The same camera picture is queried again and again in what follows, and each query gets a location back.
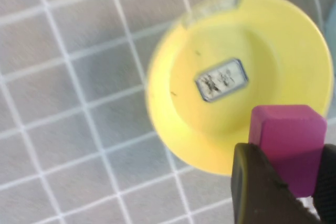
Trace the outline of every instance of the pink cube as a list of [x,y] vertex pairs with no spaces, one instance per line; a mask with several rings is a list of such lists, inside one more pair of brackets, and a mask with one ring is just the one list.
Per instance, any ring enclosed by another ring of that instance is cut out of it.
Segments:
[[296,197],[315,189],[326,120],[307,105],[265,105],[252,110],[249,143],[258,145]]

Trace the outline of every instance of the yellow bowl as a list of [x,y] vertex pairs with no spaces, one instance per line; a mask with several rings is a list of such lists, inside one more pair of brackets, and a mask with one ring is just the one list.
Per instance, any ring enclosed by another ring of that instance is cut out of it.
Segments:
[[162,141],[183,161],[230,175],[260,104],[307,104],[325,115],[331,57],[316,25],[286,0],[210,0],[158,45],[146,101]]

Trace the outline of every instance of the white tiled surface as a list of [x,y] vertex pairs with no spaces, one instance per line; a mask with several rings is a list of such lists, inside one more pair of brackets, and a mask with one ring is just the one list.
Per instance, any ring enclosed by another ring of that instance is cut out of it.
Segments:
[[[170,153],[144,104],[153,48],[199,1],[0,0],[1,224],[233,223],[230,178]],[[290,1],[323,28],[334,0]]]

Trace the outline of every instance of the metal label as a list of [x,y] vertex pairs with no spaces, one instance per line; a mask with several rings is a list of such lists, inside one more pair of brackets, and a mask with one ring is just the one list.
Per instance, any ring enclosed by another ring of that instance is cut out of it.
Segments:
[[200,74],[196,84],[204,101],[213,102],[246,86],[247,75],[240,60],[233,59]]

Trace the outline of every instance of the yellow dish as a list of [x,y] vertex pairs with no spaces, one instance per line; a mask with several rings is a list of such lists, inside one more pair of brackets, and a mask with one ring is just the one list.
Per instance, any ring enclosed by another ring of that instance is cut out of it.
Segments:
[[151,120],[180,159],[230,175],[260,104],[307,104],[325,115],[331,57],[316,25],[286,0],[210,0],[158,45],[146,94]]

